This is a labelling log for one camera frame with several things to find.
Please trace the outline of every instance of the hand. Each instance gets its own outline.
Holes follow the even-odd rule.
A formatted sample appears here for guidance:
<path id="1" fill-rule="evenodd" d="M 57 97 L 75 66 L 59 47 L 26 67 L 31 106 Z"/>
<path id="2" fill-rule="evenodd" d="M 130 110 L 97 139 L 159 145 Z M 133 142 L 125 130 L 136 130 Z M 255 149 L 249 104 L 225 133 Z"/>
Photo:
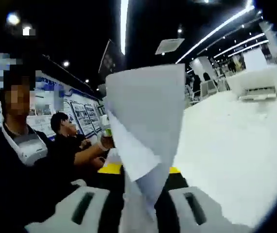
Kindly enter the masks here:
<path id="1" fill-rule="evenodd" d="M 91 160 L 91 164 L 96 170 L 99 170 L 104 166 L 104 161 L 105 159 L 103 157 L 97 157 Z"/>
<path id="2" fill-rule="evenodd" d="M 102 136 L 101 137 L 101 144 L 106 149 L 112 149 L 112 148 L 115 147 L 113 137 L 104 137 L 104 136 Z"/>
<path id="3" fill-rule="evenodd" d="M 85 139 L 81 142 L 80 148 L 85 147 L 88 143 L 91 143 L 89 139 Z"/>

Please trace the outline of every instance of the black jacket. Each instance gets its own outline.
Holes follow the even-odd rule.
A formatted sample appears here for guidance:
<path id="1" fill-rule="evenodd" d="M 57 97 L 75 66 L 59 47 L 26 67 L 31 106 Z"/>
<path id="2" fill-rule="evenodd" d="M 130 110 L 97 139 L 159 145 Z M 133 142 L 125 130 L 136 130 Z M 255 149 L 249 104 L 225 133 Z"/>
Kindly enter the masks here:
<path id="1" fill-rule="evenodd" d="M 48 154 L 58 153 L 44 133 L 37 134 Z M 0 129 L 0 228 L 21 230 L 46 220 L 54 214 L 55 205 L 77 188 L 66 181 L 64 165 L 54 158 L 47 156 L 32 167 L 25 166 Z"/>

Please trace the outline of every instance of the white counter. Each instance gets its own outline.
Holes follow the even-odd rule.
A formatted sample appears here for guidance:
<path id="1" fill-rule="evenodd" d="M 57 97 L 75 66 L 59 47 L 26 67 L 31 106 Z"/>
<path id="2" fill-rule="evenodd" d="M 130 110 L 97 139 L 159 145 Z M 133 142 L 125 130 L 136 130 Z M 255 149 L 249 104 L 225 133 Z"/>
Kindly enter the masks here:
<path id="1" fill-rule="evenodd" d="M 227 91 L 186 109 L 174 166 L 232 223 L 256 227 L 277 200 L 277 99 Z"/>

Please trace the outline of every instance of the man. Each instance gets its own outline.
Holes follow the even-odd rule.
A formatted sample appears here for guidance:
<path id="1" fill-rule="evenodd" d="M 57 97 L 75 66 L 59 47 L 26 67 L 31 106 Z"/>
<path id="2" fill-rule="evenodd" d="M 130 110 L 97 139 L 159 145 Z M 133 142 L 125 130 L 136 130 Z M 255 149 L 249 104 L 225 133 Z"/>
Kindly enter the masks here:
<path id="1" fill-rule="evenodd" d="M 72 152 L 65 154 L 65 156 L 73 156 L 78 152 L 87 150 L 92 147 L 91 142 L 81 134 L 77 134 L 76 126 L 69 121 L 68 116 L 65 113 L 55 113 L 51 118 L 51 128 L 56 133 L 55 147 L 59 150 L 71 150 Z M 109 141 L 107 138 L 102 137 L 100 143 L 106 145 Z M 105 149 L 99 156 L 104 156 Z M 103 167 L 105 159 L 103 157 L 97 157 L 89 161 L 85 161 L 83 164 L 76 165 L 75 177 L 72 180 L 85 178 L 86 173 L 90 170 L 98 170 Z"/>
<path id="2" fill-rule="evenodd" d="M 53 154 L 70 151 L 57 150 L 44 133 L 27 125 L 34 86 L 35 71 L 25 65 L 10 66 L 10 71 L 4 71 L 0 90 L 4 118 L 0 129 L 0 227 L 7 229 L 20 230 L 53 215 L 55 205 L 77 188 L 65 173 L 74 164 L 102 154 L 103 147 L 113 146 L 94 145 L 71 159 L 54 160 Z"/>

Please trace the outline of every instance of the black ceiling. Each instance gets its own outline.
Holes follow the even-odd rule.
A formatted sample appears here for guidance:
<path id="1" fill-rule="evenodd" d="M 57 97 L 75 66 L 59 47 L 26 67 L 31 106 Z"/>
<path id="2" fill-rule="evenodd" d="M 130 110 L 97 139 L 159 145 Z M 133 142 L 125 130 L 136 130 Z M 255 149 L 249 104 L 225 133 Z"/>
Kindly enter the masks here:
<path id="1" fill-rule="evenodd" d="M 201 38 L 215 27 L 245 7 L 246 0 L 130 0 L 128 6 L 126 62 L 127 68 L 175 63 Z M 100 80 L 98 69 L 108 39 L 120 46 L 121 0 L 102 1 L 13 1 L 0 0 L 0 51 L 31 53 L 38 58 L 38 69 L 76 88 L 90 92 L 87 86 L 47 61 L 41 55 L 62 64 L 69 60 L 67 70 L 82 82 L 88 83 L 94 95 Z M 12 36 L 5 27 L 8 12 L 19 13 L 22 22 L 30 23 L 35 36 Z M 195 49 L 183 59 L 187 63 L 197 53 L 220 36 L 238 28 L 256 17 L 254 10 L 225 28 Z M 242 41 L 249 38 L 249 32 L 260 33 L 258 26 L 250 25 L 232 34 L 225 40 L 203 52 L 214 56 L 217 50 L 233 45 L 233 38 Z M 155 55 L 163 39 L 185 38 L 174 52 Z"/>

